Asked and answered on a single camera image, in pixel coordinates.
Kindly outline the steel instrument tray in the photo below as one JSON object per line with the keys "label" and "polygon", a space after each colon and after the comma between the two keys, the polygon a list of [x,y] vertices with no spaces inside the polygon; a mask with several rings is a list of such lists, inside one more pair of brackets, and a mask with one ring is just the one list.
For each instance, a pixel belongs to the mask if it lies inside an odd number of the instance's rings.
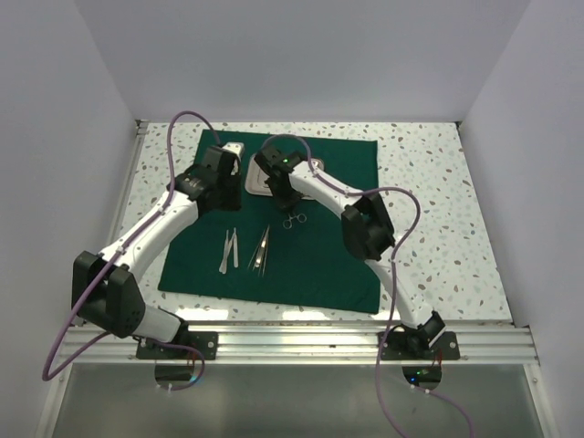
{"label": "steel instrument tray", "polygon": [[[253,155],[249,162],[247,175],[245,177],[245,189],[248,193],[253,195],[272,197],[266,184],[267,175],[255,163],[255,156],[256,155]],[[318,185],[318,180],[315,178],[313,171],[316,171],[318,167],[310,168],[310,165],[314,165],[317,162],[318,161],[314,160],[309,162],[307,156],[304,155],[304,161],[297,165],[290,175],[292,187],[303,194],[302,201],[313,201],[314,198],[311,197],[311,194],[317,193],[315,191],[315,186]]]}

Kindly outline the green surgical cloth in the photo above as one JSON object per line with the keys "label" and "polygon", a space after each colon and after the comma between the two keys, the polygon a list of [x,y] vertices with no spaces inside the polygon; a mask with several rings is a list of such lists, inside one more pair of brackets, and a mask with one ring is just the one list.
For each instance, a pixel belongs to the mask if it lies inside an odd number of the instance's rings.
{"label": "green surgical cloth", "polygon": [[[379,279],[346,250],[341,222],[315,201],[302,201],[296,213],[307,221],[287,230],[287,217],[268,196],[242,193],[236,212],[211,211],[169,245],[159,291],[246,304],[326,308],[372,314],[380,306]],[[270,225],[266,271],[247,268],[262,233]],[[239,267],[233,252],[227,272],[219,266],[226,231],[238,233]]]}

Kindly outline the steel forceps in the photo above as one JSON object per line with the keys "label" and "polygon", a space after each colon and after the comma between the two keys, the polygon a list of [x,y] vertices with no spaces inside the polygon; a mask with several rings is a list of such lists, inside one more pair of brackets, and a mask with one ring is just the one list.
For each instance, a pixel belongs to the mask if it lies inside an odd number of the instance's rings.
{"label": "steel forceps", "polygon": [[255,248],[254,252],[252,253],[252,256],[251,256],[251,258],[250,258],[250,260],[249,260],[249,262],[248,262],[248,265],[247,265],[247,268],[248,268],[249,270],[251,270],[251,271],[256,271],[256,270],[255,270],[256,253],[257,253],[257,250],[258,250],[258,248],[259,248],[260,241],[261,241],[261,239],[262,239],[262,237],[263,237],[263,234],[264,234],[264,232],[262,233],[262,236],[261,236],[261,238],[260,238],[260,240],[259,240],[258,244],[256,245],[256,248]]}

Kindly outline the pointed steel tweezers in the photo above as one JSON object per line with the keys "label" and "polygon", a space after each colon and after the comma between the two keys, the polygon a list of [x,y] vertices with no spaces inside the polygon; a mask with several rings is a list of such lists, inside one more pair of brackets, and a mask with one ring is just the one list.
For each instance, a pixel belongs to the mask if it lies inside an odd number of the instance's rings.
{"label": "pointed steel tweezers", "polygon": [[259,276],[263,276],[266,271],[266,253],[268,248],[270,226],[264,231],[259,248],[255,257],[255,270]]}

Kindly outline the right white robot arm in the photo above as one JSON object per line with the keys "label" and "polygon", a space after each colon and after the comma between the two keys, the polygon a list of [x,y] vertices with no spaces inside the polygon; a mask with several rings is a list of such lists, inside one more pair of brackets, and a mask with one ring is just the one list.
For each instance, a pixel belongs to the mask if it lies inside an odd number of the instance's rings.
{"label": "right white robot arm", "polygon": [[359,192],[314,167],[307,152],[284,154],[271,141],[261,147],[255,162],[267,175],[266,184],[279,209],[289,213],[304,198],[326,207],[341,222],[349,254],[364,262],[391,294],[401,324],[381,343],[416,359],[429,359],[439,347],[445,323],[422,291],[397,273],[397,251],[409,237],[394,236],[383,188]]}

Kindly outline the steel hemostat clamp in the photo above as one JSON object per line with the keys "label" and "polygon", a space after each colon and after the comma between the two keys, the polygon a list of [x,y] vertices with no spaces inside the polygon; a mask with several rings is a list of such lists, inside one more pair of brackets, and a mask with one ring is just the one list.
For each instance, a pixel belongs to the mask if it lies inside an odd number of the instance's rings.
{"label": "steel hemostat clamp", "polygon": [[291,229],[294,224],[303,224],[307,221],[307,217],[302,213],[287,212],[287,217],[283,220],[282,225],[285,229]]}

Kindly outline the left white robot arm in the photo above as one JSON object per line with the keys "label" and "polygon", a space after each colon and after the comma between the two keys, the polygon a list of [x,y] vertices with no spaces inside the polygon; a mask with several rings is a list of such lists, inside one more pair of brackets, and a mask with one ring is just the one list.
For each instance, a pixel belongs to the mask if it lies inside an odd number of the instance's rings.
{"label": "left white robot arm", "polygon": [[185,322],[146,304],[139,283],[162,250],[203,215],[240,209],[244,150],[240,142],[210,147],[125,235],[97,254],[82,252],[73,265],[76,315],[121,339],[154,339],[169,358],[183,356],[190,346]]}

